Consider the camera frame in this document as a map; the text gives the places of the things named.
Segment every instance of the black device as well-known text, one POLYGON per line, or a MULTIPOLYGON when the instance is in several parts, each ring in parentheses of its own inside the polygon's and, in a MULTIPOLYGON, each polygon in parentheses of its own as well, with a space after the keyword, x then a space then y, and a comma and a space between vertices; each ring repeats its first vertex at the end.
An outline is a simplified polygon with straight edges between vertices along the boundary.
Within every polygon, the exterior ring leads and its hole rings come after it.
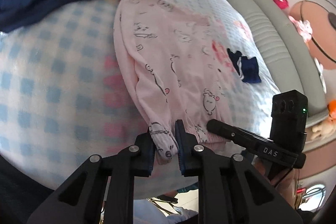
MULTIPOLYGON (((297 91, 276 95, 273 106, 272 128, 276 138, 281 133, 276 127, 279 123, 283 130, 289 130, 285 135, 289 138, 291 132, 302 129, 306 114, 302 115, 298 109, 306 108, 303 95, 297 91), (283 101, 291 107, 283 107, 283 101), (288 126, 295 125, 294 129, 283 126, 286 121, 288 126)), ((301 168, 305 161, 299 152, 302 144, 288 146, 278 138, 284 146, 296 147, 295 151, 289 151, 275 141, 217 120, 208 122, 208 130, 231 138, 272 165, 301 168)), ((224 157, 199 145, 194 135, 185 132, 182 120, 175 123, 175 137, 181 174, 199 178, 199 224, 302 223, 296 211, 242 155, 224 157)), ((34 211, 27 224, 98 224, 109 176, 104 224, 132 224, 134 177, 151 175, 154 156, 155 145, 149 131, 137 136, 134 145, 117 155, 90 156, 34 211)))

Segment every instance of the orange object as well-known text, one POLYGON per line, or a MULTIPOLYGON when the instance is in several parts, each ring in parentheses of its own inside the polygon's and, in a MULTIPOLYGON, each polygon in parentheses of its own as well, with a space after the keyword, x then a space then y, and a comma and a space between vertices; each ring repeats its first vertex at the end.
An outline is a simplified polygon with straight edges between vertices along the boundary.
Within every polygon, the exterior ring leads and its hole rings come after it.
POLYGON ((336 119, 336 100, 333 100, 328 105, 329 115, 333 119, 336 119))

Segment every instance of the bed sheet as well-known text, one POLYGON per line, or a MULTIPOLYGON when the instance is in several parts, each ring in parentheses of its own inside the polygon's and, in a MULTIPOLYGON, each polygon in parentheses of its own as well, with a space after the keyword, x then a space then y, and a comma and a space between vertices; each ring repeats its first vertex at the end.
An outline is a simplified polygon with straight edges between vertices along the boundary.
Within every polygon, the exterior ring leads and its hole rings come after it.
MULTIPOLYGON (((269 135, 272 97, 279 93, 244 19, 226 0, 170 0, 207 15, 224 48, 256 56, 261 84, 238 75, 225 91, 232 123, 269 135)), ((43 185, 55 189, 90 155, 114 155, 147 125, 127 93, 115 58, 112 26, 117 0, 66 5, 40 23, 0 38, 0 153, 43 185)), ((232 143, 216 151, 232 155, 232 143)), ((186 187, 177 156, 155 163, 135 181, 135 198, 186 187)))

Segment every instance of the upholstered headboard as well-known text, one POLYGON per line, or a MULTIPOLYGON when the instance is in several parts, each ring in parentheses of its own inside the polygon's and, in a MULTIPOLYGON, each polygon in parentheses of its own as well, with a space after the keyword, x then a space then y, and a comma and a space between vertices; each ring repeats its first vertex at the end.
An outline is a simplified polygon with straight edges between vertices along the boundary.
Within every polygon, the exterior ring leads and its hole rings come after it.
POLYGON ((319 72, 288 17, 272 0, 227 0, 246 20, 281 92, 298 90, 308 97, 306 127, 328 116, 319 72))

